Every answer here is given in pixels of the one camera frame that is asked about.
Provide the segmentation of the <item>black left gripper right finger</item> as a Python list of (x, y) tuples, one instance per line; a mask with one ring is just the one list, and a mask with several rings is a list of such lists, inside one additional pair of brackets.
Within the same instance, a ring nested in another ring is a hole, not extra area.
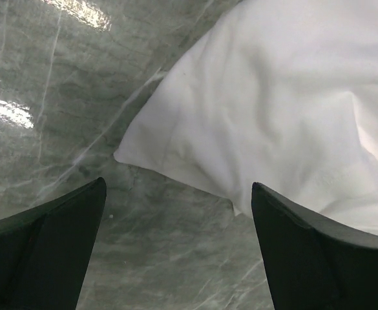
[(261, 183), (251, 209), (275, 309), (378, 309), (378, 236)]

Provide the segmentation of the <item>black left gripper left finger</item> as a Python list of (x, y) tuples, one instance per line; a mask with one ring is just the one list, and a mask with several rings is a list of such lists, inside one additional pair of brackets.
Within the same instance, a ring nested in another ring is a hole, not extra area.
[(75, 309), (101, 223), (98, 178), (0, 220), (0, 309)]

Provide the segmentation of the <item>white printed t-shirt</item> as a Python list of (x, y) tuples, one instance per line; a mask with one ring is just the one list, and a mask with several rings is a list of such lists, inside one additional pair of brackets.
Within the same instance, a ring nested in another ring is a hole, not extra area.
[(242, 1), (169, 71), (116, 161), (251, 214), (263, 183), (378, 235), (378, 1)]

